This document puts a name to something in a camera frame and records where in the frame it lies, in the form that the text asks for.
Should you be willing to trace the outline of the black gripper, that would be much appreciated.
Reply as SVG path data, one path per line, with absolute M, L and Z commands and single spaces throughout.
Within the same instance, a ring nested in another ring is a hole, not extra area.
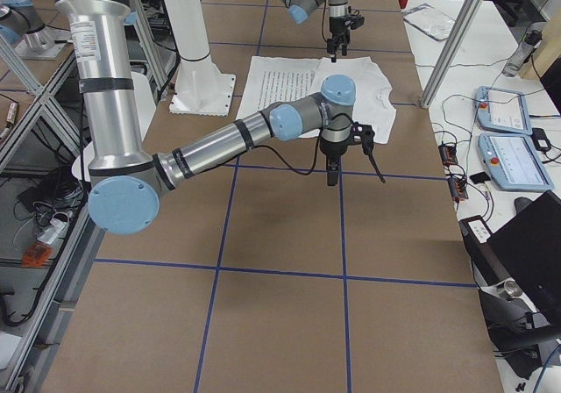
M 339 160 L 348 149 L 349 141 L 342 140 L 338 142 L 329 141 L 323 137 L 320 138 L 319 147 L 326 157 L 326 175 L 327 185 L 337 186 L 339 178 Z
M 337 62 L 338 42 L 340 42 L 341 54 L 347 55 L 350 39 L 351 19 L 349 16 L 330 17 L 330 39 L 327 39 L 327 52 L 332 63 Z

